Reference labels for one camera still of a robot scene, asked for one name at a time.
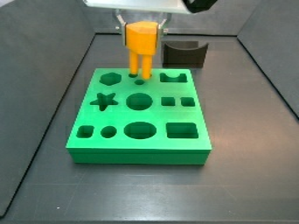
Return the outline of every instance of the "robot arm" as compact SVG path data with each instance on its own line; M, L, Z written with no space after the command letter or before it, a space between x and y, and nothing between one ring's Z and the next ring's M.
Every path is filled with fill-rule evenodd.
M151 78L152 57L160 37L165 34L165 26L171 13L192 14L205 11L217 0L83 0L89 7L116 9L117 27L123 34L124 46L129 51L129 73L137 74L137 56L143 55L143 79ZM127 24L120 10L163 12L163 22L139 21Z

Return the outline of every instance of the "hexagonal hole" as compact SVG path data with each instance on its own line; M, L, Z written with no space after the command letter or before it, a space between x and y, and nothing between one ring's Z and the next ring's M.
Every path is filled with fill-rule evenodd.
M99 82L107 86L116 85L121 81L119 73L105 73L100 76Z

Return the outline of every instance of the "orange block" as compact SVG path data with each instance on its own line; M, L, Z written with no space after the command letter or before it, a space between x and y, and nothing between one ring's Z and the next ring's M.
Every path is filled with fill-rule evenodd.
M156 50L157 23L140 21L125 26L125 46L129 49L129 72L137 73L137 55L143 55L143 78L149 79Z

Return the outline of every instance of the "green shape sorter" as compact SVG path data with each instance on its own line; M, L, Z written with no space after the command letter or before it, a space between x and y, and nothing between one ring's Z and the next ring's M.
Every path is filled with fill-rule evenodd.
M69 134L75 163L204 165L211 140L187 69L93 73Z

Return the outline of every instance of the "circular hole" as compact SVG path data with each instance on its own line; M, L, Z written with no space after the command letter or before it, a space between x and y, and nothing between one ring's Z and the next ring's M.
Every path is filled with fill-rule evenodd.
M135 84L136 84L136 85L143 85L143 84L145 84L145 82L144 82L143 80L136 80L136 81L135 81Z
M101 131L100 135L104 138L111 138L117 133L117 129L113 126L107 126Z
M131 94L125 99L125 105L132 110L144 110L152 106L153 100L148 94Z
M128 75L128 77L131 77L131 78L135 78L137 76L137 73L131 73L129 75Z
M133 139L147 139L156 133L156 128L149 122L131 122L125 126L125 135Z

